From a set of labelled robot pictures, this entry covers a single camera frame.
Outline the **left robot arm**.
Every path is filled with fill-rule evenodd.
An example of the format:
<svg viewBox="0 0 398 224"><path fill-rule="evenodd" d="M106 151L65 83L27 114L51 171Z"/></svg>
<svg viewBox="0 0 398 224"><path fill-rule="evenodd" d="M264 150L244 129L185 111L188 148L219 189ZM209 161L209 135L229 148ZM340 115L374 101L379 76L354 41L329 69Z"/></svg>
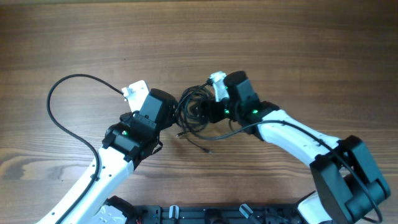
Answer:
<svg viewBox="0 0 398 224"><path fill-rule="evenodd" d="M160 132L174 124L176 105L172 95L151 89L139 110L108 128L89 168L39 222L89 223L115 188L162 149Z"/></svg>

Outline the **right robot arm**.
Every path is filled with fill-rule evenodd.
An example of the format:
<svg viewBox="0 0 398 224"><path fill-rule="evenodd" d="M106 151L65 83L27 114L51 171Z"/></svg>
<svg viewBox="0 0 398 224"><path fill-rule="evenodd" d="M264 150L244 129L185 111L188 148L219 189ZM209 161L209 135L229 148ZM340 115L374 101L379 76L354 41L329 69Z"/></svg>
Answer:
<svg viewBox="0 0 398 224"><path fill-rule="evenodd" d="M244 71L216 72L208 83L215 91L207 111L211 122L230 118L242 132L282 148L309 167L316 190L297 205L306 223L356 223L367 220L371 210L377 214L375 222L382 222L378 206L391 190L360 138L328 136L261 101Z"/></svg>

